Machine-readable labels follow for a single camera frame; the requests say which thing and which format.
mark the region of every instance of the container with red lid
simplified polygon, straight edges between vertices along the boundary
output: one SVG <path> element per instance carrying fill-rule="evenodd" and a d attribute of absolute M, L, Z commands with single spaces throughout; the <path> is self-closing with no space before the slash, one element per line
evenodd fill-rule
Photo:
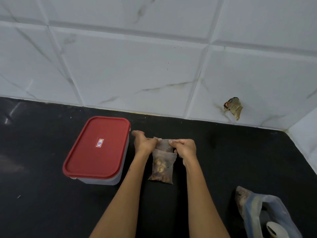
<path fill-rule="evenodd" d="M 87 184 L 119 183 L 129 144 L 130 122 L 124 118 L 90 118 L 70 150 L 63 173 Z"/>

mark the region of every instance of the white spoon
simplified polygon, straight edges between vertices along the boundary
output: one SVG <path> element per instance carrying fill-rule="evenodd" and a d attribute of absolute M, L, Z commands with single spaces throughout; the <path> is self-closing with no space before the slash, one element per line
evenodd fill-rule
<path fill-rule="evenodd" d="M 275 222 L 269 221 L 266 224 L 266 228 L 270 235 L 274 238 L 289 238 L 288 233 L 284 229 L 284 227 Z"/>

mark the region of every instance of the red plastic container lid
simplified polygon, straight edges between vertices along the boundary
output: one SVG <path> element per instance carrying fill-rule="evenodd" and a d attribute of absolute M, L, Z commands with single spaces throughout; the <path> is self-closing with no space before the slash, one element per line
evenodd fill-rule
<path fill-rule="evenodd" d="M 120 171 L 130 122 L 124 118 L 90 118 L 69 152 L 63 173 L 68 177 L 110 179 Z"/>

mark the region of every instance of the small plastic bag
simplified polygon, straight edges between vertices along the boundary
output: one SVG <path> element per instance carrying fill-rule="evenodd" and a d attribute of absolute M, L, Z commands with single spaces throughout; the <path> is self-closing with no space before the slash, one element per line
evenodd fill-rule
<path fill-rule="evenodd" d="M 302 238 L 279 197 L 256 194 L 238 186 L 235 200 L 248 238 L 263 238 L 262 229 L 266 229 L 266 223 L 269 221 L 283 226 L 289 238 Z"/>
<path fill-rule="evenodd" d="M 153 150 L 152 175 L 149 180 L 158 180 L 164 183 L 173 184 L 173 165 L 177 154 L 173 153 L 173 147 L 168 139 L 163 139 Z"/>

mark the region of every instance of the forearm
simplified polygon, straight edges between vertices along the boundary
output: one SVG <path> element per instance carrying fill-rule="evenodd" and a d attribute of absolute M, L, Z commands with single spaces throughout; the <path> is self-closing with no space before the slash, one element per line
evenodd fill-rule
<path fill-rule="evenodd" d="M 119 190 L 90 238 L 135 237 L 140 189 L 148 155 L 136 154 Z"/>
<path fill-rule="evenodd" d="M 229 234 L 212 201 L 198 160 L 185 162 L 188 192 L 188 221 L 191 238 L 227 238 Z"/>

